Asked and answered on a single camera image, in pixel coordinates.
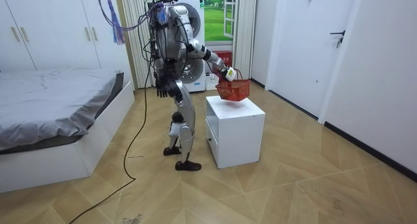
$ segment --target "mattress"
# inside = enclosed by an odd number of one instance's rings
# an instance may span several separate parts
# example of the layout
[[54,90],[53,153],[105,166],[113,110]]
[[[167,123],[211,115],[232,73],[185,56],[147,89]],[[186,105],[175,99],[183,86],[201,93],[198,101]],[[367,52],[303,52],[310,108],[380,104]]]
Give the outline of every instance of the mattress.
[[116,85],[118,73],[103,69],[1,72],[0,152],[64,145],[88,134],[121,89]]

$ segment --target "white wardrobe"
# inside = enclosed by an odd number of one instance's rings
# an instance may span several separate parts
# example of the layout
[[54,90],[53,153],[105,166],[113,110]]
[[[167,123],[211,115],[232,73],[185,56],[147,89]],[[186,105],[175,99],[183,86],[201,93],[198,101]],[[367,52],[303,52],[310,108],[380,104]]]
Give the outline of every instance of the white wardrobe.
[[113,42],[98,0],[0,0],[0,18],[0,71],[107,68],[132,79],[126,48]]

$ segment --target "baseboard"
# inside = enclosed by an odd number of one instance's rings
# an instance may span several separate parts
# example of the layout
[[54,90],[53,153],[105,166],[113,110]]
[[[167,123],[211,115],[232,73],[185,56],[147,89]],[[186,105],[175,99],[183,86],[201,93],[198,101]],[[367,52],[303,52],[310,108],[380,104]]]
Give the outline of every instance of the baseboard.
[[318,117],[316,117],[315,115],[313,115],[313,114],[309,113],[308,111],[306,111],[306,110],[305,110],[305,109],[303,109],[302,107],[300,107],[300,106],[298,106],[298,105],[296,105],[296,104],[292,103],[291,101],[289,101],[288,99],[286,99],[286,98],[284,98],[284,97],[280,96],[279,94],[275,93],[274,91],[269,91],[269,92],[271,92],[272,94],[275,94],[276,96],[280,97],[282,100],[284,100],[284,101],[285,101],[285,102],[287,102],[288,104],[291,104],[292,106],[294,106],[295,108],[297,108],[297,109],[298,109],[298,110],[300,110],[301,112],[303,112],[303,113],[305,113],[305,114],[309,115],[311,118],[313,118],[313,119],[315,119],[315,120],[318,120],[318,119],[319,119],[319,118],[318,118]]
[[256,85],[258,85],[258,86],[260,86],[260,87],[262,87],[262,88],[265,89],[265,85],[263,85],[262,83],[256,81],[255,79],[251,78],[250,81],[253,82],[254,84],[256,84]]
[[374,149],[373,147],[365,144],[364,142],[360,141],[359,139],[349,135],[348,133],[344,132],[343,130],[340,130],[336,126],[332,125],[329,122],[325,122],[324,126],[326,126],[329,130],[332,130],[336,134],[342,136],[349,142],[353,143],[357,147],[361,148],[362,150],[366,151],[367,153],[371,154],[372,156],[376,157],[378,160],[384,162],[391,168],[395,169],[396,171],[400,172],[407,178],[417,182],[417,173],[414,171],[411,171],[409,168],[405,167],[404,165],[401,165],[400,163],[396,162],[395,160],[391,159],[390,157],[384,155],[383,153],[379,152],[378,150]]

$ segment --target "white cabinet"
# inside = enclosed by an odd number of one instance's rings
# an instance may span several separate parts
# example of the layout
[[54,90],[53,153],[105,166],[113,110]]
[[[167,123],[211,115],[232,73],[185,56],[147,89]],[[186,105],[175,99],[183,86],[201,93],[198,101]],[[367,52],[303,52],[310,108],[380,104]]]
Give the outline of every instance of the white cabinet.
[[81,0],[6,0],[38,70],[99,68]]
[[[111,12],[108,0],[101,0],[103,10],[111,20]],[[116,0],[111,0],[113,8],[120,22]],[[113,41],[113,27],[106,21],[101,11],[98,0],[83,0],[87,19],[91,28],[93,42],[96,46],[98,58],[102,68],[119,69],[125,73],[125,81],[129,81],[130,65],[126,52],[126,46],[118,45]]]
[[0,16],[0,71],[105,68],[132,80],[126,46],[114,43],[98,0],[0,0]]
[[0,71],[35,70],[5,0],[0,0]]
[[219,169],[259,161],[265,112],[248,98],[206,97],[206,138]]

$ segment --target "robot leg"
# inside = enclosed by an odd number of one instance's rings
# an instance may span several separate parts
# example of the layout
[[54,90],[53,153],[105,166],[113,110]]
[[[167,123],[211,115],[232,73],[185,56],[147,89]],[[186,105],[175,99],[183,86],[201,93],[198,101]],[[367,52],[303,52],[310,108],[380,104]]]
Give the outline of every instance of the robot leg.
[[169,146],[164,149],[164,156],[181,154],[180,147],[175,146],[177,144],[179,134],[175,132],[176,129],[173,129],[173,123],[178,123],[176,122],[178,114],[180,113],[175,112],[172,114],[171,128],[169,129]]
[[168,93],[175,100],[178,112],[184,118],[184,124],[180,128],[180,147],[182,159],[175,165],[176,170],[198,171],[201,164],[190,162],[190,152],[194,143],[195,109],[187,88],[182,81],[176,80],[170,83]]
[[178,171],[198,171],[201,169],[201,164],[194,163],[188,160],[190,152],[194,143],[194,131],[188,126],[183,126],[180,130],[180,144],[182,148],[181,161],[175,164],[175,169]]

